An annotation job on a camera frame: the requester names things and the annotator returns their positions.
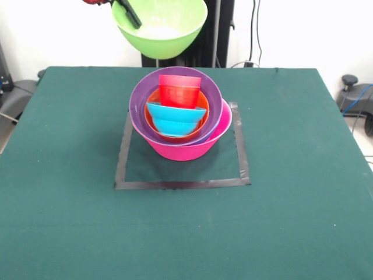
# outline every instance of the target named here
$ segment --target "cable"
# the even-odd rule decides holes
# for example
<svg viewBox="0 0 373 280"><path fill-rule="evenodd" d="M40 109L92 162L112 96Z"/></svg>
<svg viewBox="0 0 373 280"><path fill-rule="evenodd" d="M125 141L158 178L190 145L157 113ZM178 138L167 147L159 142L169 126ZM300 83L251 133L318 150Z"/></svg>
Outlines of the cable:
<svg viewBox="0 0 373 280"><path fill-rule="evenodd" d="M219 62L219 59L218 59L217 56L216 56L216 65L217 65L219 68L221 68L221 65L220 65L220 62Z"/></svg>
<svg viewBox="0 0 373 280"><path fill-rule="evenodd" d="M255 14L255 6L256 6L256 1L253 0L253 7L252 7L252 13L251 13L251 35L250 35L250 57L249 60L252 58L252 34L253 34L253 26L254 26L254 14Z"/></svg>
<svg viewBox="0 0 373 280"><path fill-rule="evenodd" d="M352 134L354 134L354 130L355 130L355 126L356 126L356 124L357 124L357 120L360 118L361 113L362 113L363 110L365 109L365 107L366 107L366 105L368 104L369 99L372 97L372 95L373 95L373 92L371 92L371 94L369 95L368 99L364 102L364 105L363 105L362 108L360 109L359 114L357 115L356 120L355 120L355 122L354 122L354 125L352 126Z"/></svg>
<svg viewBox="0 0 373 280"><path fill-rule="evenodd" d="M6 114L3 114L2 112L0 112L0 116L3 116L4 118L7 118L7 119L9 119L11 121L14 121L15 123L16 122L18 123L18 120L16 120L15 118L12 118L12 117L10 117L10 116L8 116Z"/></svg>
<svg viewBox="0 0 373 280"><path fill-rule="evenodd" d="M29 91L29 90L27 90L27 89L24 89L24 88L22 88L22 87L20 87L20 86L16 86L16 85L14 85L14 87L15 87L15 88L18 88L18 89L21 89L21 90L24 90L25 92L28 92L28 93L30 93L31 95L34 95L31 91Z"/></svg>
<svg viewBox="0 0 373 280"><path fill-rule="evenodd" d="M341 111L341 112L342 112L342 108L343 108L344 102L346 101L347 95L349 95L349 93L350 93L350 92L346 92L346 94L344 95L344 98L343 98L342 104L341 104L341 106L339 107L339 111Z"/></svg>
<svg viewBox="0 0 373 280"><path fill-rule="evenodd" d="M245 60L245 61L238 62L238 63L234 64L233 66L231 66L231 68L234 68L234 67L236 67L237 65L242 64L242 63L246 63L246 62L253 63L255 66L257 66L258 68L260 68L259 64L255 63L255 62L252 62L252 61L249 61L249 60Z"/></svg>
<svg viewBox="0 0 373 280"><path fill-rule="evenodd" d="M364 88L364 89L361 91L361 93L359 94L358 98L356 98L356 100L355 100L354 102L352 102L352 104L349 105L349 106L345 109L345 111L342 113L343 116L347 113L347 111L349 111L352 107L354 107L356 103L359 102L359 100L363 97L363 95L366 93L366 91L367 91L371 86L373 86L373 85L368 85L366 88Z"/></svg>
<svg viewBox="0 0 373 280"><path fill-rule="evenodd" d="M262 59L262 47L261 47L261 42L259 41L259 8L261 7L261 0L258 1L258 9L256 10L256 39L258 40L258 46L261 51L259 55L259 62L258 64L261 64L261 59Z"/></svg>

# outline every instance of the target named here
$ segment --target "green table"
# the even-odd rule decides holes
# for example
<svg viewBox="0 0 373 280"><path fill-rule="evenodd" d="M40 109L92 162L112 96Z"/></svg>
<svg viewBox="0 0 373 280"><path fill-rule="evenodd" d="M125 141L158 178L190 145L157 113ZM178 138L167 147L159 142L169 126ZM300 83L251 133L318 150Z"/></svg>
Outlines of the green table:
<svg viewBox="0 0 373 280"><path fill-rule="evenodd" d="M114 191L151 71L48 68L0 157L1 280L373 279L373 175L316 70L202 70L252 185Z"/></svg>

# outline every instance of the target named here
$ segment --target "blue bowl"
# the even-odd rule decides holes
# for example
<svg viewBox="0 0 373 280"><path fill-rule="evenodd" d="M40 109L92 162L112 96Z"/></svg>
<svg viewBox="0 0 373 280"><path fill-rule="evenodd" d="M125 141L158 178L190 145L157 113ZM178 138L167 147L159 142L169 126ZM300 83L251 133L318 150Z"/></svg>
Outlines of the blue bowl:
<svg viewBox="0 0 373 280"><path fill-rule="evenodd" d="M148 102L147 108L152 115L154 126L166 136L181 137L193 132L206 109L185 109L160 105L159 102Z"/></svg>
<svg viewBox="0 0 373 280"><path fill-rule="evenodd" d="M154 118L153 124L157 130L165 136L181 137L192 133L198 125L198 122L178 122L166 121L160 118Z"/></svg>

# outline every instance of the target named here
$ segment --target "purple bowl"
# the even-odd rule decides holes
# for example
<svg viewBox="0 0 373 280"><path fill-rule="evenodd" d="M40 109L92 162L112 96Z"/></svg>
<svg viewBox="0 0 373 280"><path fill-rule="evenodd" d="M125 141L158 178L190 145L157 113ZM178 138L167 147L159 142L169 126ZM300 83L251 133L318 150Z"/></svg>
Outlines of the purple bowl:
<svg viewBox="0 0 373 280"><path fill-rule="evenodd" d="M201 77L200 90L206 96L209 106L210 114L207 118L206 124L202 127L197 138L185 143L169 143L157 135L145 120L145 104L149 96L159 86L159 75L182 75ZM167 146L187 146L203 143L219 124L223 103L221 100L221 93L214 81L206 74L193 68L188 67L166 67L158 69L147 76L145 76L134 88L131 98L129 100L129 114L131 116L132 124L141 134L142 137L147 138L155 143Z"/></svg>

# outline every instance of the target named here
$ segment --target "white wall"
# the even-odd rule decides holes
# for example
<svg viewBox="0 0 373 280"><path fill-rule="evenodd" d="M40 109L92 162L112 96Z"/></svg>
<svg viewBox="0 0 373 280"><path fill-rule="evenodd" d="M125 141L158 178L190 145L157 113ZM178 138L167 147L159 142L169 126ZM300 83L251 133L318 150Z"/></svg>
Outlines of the white wall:
<svg viewBox="0 0 373 280"><path fill-rule="evenodd" d="M110 5L82 0L0 0L0 40L14 79L50 65L141 66Z"/></svg>
<svg viewBox="0 0 373 280"><path fill-rule="evenodd" d="M249 57L251 8L251 0L235 0L228 66ZM262 0L262 67L318 68L333 95L345 73L373 82L372 11L368 0ZM35 79L49 65L141 65L109 5L0 0L0 38L14 79Z"/></svg>
<svg viewBox="0 0 373 280"><path fill-rule="evenodd" d="M228 65L249 56L251 9L251 0L235 0ZM343 74L373 83L372 12L369 0L262 0L261 66L317 68L332 95Z"/></svg>

